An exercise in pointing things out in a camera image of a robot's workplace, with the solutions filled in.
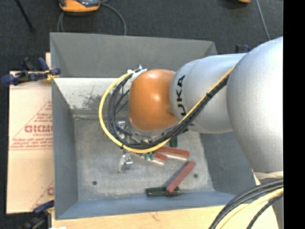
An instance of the small metal part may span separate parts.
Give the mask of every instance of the small metal part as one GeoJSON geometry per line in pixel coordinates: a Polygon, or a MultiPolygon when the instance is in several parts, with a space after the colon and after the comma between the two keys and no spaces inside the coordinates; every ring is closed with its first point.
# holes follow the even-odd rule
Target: small metal part
{"type": "Polygon", "coordinates": [[[130,156],[130,153],[124,152],[119,162],[119,173],[129,170],[132,164],[133,160],[130,156]]]}
{"type": "MultiPolygon", "coordinates": [[[[126,122],[124,120],[120,120],[120,121],[118,121],[118,126],[119,126],[119,128],[124,130],[125,126],[126,126],[126,122]]],[[[118,135],[120,136],[121,139],[125,138],[125,134],[122,132],[118,132],[118,135]]]]}
{"type": "MultiPolygon", "coordinates": [[[[151,187],[151,188],[147,188],[145,190],[146,195],[148,197],[155,197],[155,196],[164,196],[167,195],[166,194],[166,187],[151,187]]],[[[171,195],[177,195],[180,193],[180,189],[179,187],[176,187],[175,190],[172,192],[171,195]]]]}

